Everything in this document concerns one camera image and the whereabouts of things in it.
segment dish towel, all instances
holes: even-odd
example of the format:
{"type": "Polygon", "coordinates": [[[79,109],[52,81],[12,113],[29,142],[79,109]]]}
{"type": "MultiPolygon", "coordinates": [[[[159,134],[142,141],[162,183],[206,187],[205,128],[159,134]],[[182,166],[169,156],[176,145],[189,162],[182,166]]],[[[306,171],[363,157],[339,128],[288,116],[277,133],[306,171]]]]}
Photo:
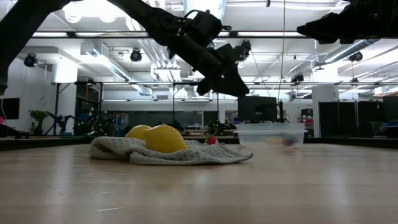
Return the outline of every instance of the dish towel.
{"type": "Polygon", "coordinates": [[[98,137],[91,142],[88,154],[95,159],[129,159],[131,164],[158,166],[192,166],[200,164],[234,164],[253,157],[244,156],[223,144],[207,145],[185,141],[188,150],[173,153],[145,148],[145,141],[134,138],[98,137]]]}

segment ceiling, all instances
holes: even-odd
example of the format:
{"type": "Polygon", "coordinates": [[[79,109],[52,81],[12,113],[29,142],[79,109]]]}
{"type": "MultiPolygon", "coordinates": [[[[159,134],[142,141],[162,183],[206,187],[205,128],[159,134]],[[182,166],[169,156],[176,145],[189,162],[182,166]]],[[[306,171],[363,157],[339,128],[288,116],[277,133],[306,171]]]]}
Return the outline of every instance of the ceiling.
{"type": "MultiPolygon", "coordinates": [[[[286,0],[286,9],[284,10],[283,0],[272,0],[270,7],[265,7],[266,1],[244,1],[244,0],[227,0],[224,13],[223,24],[233,27],[233,30],[261,30],[267,31],[293,31],[297,26],[304,25],[306,22],[319,19],[321,16],[329,12],[340,12],[341,8],[331,10],[334,6],[345,6],[346,2],[338,0],[286,0]]],[[[7,8],[12,7],[13,3],[8,0],[0,0],[0,18],[7,12],[7,8]]],[[[182,0],[166,0],[165,8],[176,16],[183,16],[182,0]]],[[[97,17],[83,17],[77,23],[70,23],[65,19],[64,11],[57,11],[48,16],[41,25],[40,31],[129,31],[126,25],[126,18],[118,17],[114,22],[105,23],[97,17]]],[[[76,57],[81,61],[82,66],[79,67],[79,76],[93,77],[97,81],[113,81],[114,75],[103,65],[91,63],[86,57],[81,55],[82,39],[32,39],[28,46],[52,46],[58,47],[68,54],[76,57]]],[[[216,47],[230,43],[232,46],[240,45],[242,39],[222,39],[215,41],[216,47]]],[[[244,67],[239,68],[239,74],[245,82],[260,82],[261,77],[267,82],[279,82],[281,76],[288,78],[293,73],[288,73],[295,68],[300,62],[314,57],[314,55],[326,55],[339,47],[339,43],[329,45],[319,45],[312,39],[249,39],[252,46],[252,53],[244,63],[244,67]]],[[[129,59],[133,48],[141,47],[138,39],[95,39],[96,46],[104,44],[109,49],[109,58],[116,62],[125,71],[137,81],[153,82],[156,80],[150,75],[151,60],[147,56],[147,52],[141,49],[142,61],[131,62],[129,59]]],[[[351,64],[349,61],[339,61],[333,64],[339,71],[340,80],[349,81],[353,75],[360,75],[369,71],[377,71],[379,68],[395,62],[398,51],[390,49],[398,45],[398,40],[385,39],[376,42],[374,45],[362,50],[364,55],[362,62],[351,64]]],[[[185,63],[180,57],[176,56],[175,61],[180,67],[180,76],[184,80],[188,80],[188,76],[192,75],[191,67],[185,63]]],[[[311,81],[311,66],[303,69],[301,72],[305,75],[305,81],[311,81]]],[[[398,70],[391,67],[381,73],[370,75],[361,81],[373,82],[386,77],[395,77],[398,70]]],[[[125,90],[125,86],[121,86],[120,90],[125,90]]]]}

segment potted plant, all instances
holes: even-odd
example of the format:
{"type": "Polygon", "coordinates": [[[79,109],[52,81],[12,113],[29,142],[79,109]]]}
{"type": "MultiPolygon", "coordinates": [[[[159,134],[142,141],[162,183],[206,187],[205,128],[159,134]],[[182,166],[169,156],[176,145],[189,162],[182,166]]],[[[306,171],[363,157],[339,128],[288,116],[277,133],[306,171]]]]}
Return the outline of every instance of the potted plant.
{"type": "Polygon", "coordinates": [[[40,111],[40,110],[30,110],[30,117],[34,119],[37,123],[32,121],[32,128],[30,131],[32,132],[33,135],[35,136],[41,136],[43,135],[43,121],[46,117],[49,116],[49,114],[46,111],[40,111]]]}

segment wooden table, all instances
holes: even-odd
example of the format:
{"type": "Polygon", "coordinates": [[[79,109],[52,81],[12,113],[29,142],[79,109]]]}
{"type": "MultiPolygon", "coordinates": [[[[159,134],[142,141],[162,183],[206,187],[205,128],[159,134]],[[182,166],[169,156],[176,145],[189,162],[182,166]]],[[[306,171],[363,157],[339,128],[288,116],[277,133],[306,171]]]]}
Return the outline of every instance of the wooden table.
{"type": "Polygon", "coordinates": [[[228,166],[93,160],[88,145],[0,152],[0,221],[398,223],[398,151],[307,144],[231,149],[228,166]]]}

